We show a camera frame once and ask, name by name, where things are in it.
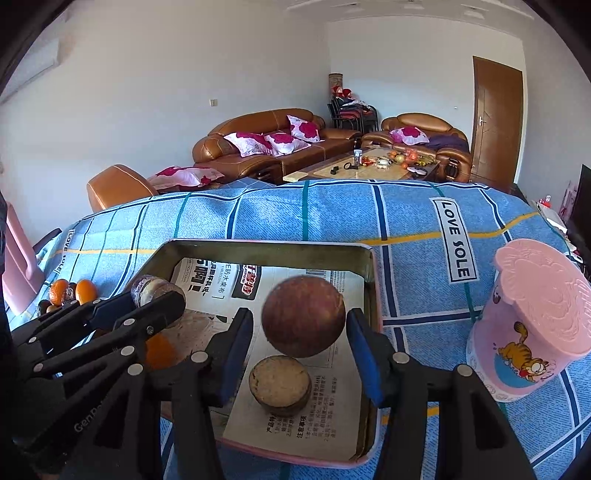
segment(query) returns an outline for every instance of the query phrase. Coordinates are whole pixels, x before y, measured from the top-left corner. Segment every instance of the pink floral cushion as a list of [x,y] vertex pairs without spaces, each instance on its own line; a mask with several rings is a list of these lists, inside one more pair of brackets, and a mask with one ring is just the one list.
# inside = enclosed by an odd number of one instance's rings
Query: pink floral cushion
[[251,155],[273,155],[273,147],[260,134],[250,132],[236,132],[224,137],[232,143],[239,151],[241,157]]
[[271,146],[273,147],[273,156],[280,157],[282,155],[289,155],[290,153],[299,152],[308,148],[310,144],[295,138],[290,134],[276,133],[265,136]]
[[397,128],[396,130],[392,130],[390,135],[392,135],[396,143],[404,143],[406,145],[429,143],[429,137],[417,127]]
[[301,140],[305,140],[309,143],[322,142],[320,139],[320,132],[318,126],[314,122],[307,122],[296,116],[287,115],[290,120],[291,134]]
[[156,190],[165,190],[176,186],[195,189],[221,177],[223,175],[213,168],[169,167],[148,178],[148,182]]

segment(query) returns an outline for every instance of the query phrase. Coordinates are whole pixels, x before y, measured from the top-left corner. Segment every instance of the garfield cartoon print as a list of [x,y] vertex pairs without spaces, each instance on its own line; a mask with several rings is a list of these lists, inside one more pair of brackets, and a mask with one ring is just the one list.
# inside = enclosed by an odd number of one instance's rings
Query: garfield cartoon print
[[506,365],[512,366],[517,375],[530,382],[535,382],[536,377],[541,377],[548,371],[550,364],[541,358],[533,358],[531,349],[525,344],[528,332],[525,325],[521,322],[515,322],[513,329],[519,333],[519,342],[510,342],[504,347],[498,349],[498,353]]

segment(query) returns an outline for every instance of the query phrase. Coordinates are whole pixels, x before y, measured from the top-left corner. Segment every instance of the pink chair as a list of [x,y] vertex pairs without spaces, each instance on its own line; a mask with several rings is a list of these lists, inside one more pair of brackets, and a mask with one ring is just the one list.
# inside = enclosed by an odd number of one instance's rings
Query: pink chair
[[39,293],[45,275],[37,266],[37,257],[22,230],[14,207],[7,202],[5,271],[2,275],[4,299],[15,315],[20,315]]

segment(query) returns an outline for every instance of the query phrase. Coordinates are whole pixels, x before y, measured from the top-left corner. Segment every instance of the leather sofa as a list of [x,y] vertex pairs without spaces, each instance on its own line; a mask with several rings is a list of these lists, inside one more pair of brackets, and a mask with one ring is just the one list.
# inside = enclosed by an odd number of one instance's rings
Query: leather sofa
[[[265,135],[276,132],[290,133],[287,115],[314,122],[320,131],[320,138],[324,141],[282,157],[252,155],[242,158],[238,149],[224,138],[225,135],[234,132]],[[199,167],[215,168],[230,180],[253,177],[280,184],[285,175],[353,150],[354,140],[360,136],[361,133],[355,130],[326,128],[324,120],[308,110],[269,110],[232,118],[212,129],[193,147],[193,161]]]
[[[242,158],[236,147],[224,139],[225,135],[237,131],[265,134],[289,132],[287,115],[313,121],[324,141],[282,157],[252,155]],[[281,184],[287,174],[353,150],[354,140],[360,136],[361,133],[355,130],[326,128],[321,117],[299,108],[250,113],[228,120],[209,132],[193,147],[193,160],[195,166],[215,168],[225,175],[216,184],[243,177]],[[142,175],[125,165],[112,165],[103,170],[89,180],[86,190],[93,212],[159,195]]]
[[427,113],[402,113],[382,121],[382,131],[365,134],[362,138],[362,147],[380,145],[382,147],[395,148],[405,151],[413,148],[423,155],[435,156],[439,160],[437,178],[441,181],[458,181],[468,183],[472,171],[472,155],[455,148],[440,148],[432,150],[424,145],[408,146],[402,143],[395,143],[390,135],[392,130],[403,127],[417,127],[425,132],[426,136],[433,135],[457,135],[467,141],[466,135],[461,130],[454,128],[445,120],[429,115]]

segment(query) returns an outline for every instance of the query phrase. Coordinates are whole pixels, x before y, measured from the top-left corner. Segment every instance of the newspaper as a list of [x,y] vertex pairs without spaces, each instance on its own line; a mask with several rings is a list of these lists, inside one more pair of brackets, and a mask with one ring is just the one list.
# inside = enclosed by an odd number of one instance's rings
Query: newspaper
[[356,453],[361,410],[361,380],[346,332],[318,355],[299,359],[312,380],[312,395],[291,418],[267,413],[254,399],[248,373],[262,359],[280,355],[261,328],[268,293],[288,277],[311,275],[331,282],[343,295],[346,310],[363,309],[363,278],[349,271],[260,267],[184,258],[171,281],[183,289],[187,310],[164,330],[181,355],[204,349],[211,337],[229,328],[240,307],[254,317],[254,333],[238,392],[229,404],[210,409],[217,438],[288,455],[344,461]]

